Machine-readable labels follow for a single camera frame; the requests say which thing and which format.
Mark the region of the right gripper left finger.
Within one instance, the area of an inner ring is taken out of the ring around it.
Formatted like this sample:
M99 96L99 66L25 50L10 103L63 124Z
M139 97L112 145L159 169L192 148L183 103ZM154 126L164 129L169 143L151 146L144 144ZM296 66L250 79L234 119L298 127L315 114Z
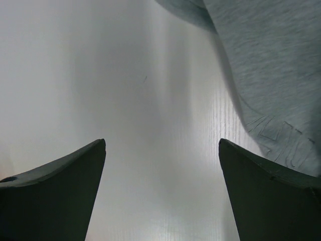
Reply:
M1 180L1 240L85 240L106 157L98 139Z

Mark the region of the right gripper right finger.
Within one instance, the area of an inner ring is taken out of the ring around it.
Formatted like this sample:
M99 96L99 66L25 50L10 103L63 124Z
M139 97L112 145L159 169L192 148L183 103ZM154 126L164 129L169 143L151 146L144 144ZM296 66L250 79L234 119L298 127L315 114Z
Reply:
M320 240L320 178L227 139L219 160L240 240Z

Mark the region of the grey cloth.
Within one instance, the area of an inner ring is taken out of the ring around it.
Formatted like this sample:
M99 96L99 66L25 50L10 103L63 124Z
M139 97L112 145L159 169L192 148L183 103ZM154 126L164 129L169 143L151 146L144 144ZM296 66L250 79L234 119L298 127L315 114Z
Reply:
M160 1L215 31L242 118L264 156L320 175L320 1Z

